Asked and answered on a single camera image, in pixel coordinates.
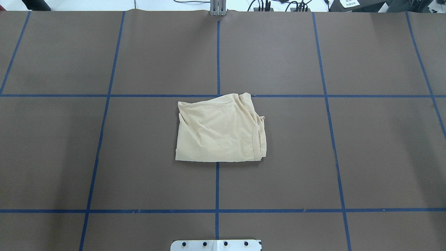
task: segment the black object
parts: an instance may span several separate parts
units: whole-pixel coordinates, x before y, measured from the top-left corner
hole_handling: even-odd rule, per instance
[[[46,4],[44,0],[22,0],[29,10],[42,10],[50,11],[51,8]]]

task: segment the horizontal blue line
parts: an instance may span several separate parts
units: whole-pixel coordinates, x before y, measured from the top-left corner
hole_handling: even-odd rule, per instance
[[[107,97],[107,94],[1,94],[1,97]],[[110,97],[200,97],[216,98],[221,95],[201,94],[111,94]],[[318,94],[274,94],[274,95],[251,95],[255,98],[324,98],[325,95]],[[350,95],[329,94],[329,98],[430,98],[430,95]],[[446,98],[446,95],[435,95],[437,98]]]
[[[84,209],[0,209],[0,213],[85,213]]]
[[[446,208],[353,208],[347,213],[446,212]],[[0,213],[85,213],[84,209],[0,209]],[[91,209],[90,213],[215,213],[215,209]],[[219,213],[342,213],[342,209],[220,209]]]
[[[359,208],[345,209],[347,213],[370,213],[370,212],[446,212],[446,208]]]

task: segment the gray table surface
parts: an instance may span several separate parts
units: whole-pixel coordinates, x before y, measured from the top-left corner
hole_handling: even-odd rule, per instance
[[[0,12],[0,248],[446,250],[445,21]],[[177,102],[243,92],[266,158],[175,161]]]

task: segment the white floor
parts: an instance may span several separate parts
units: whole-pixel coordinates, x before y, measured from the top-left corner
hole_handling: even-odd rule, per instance
[[[209,3],[176,3],[173,0],[46,0],[47,4],[54,11],[120,11],[136,8],[142,10],[208,10]],[[237,11],[246,11],[251,0],[227,0],[227,8]],[[27,10],[21,0],[0,0],[2,5],[7,10]],[[274,11],[285,11],[288,4],[281,4],[278,1],[272,1],[271,7]],[[311,0],[308,3],[311,11],[326,12],[328,11],[327,4],[323,0]],[[445,13],[446,6],[444,4],[437,4],[436,0],[429,6],[439,13]]]

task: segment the cream-colored fabric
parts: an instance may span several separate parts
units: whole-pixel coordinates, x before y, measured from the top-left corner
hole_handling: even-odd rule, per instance
[[[249,93],[178,102],[178,108],[176,160],[241,162],[266,156],[264,117],[257,115]]]

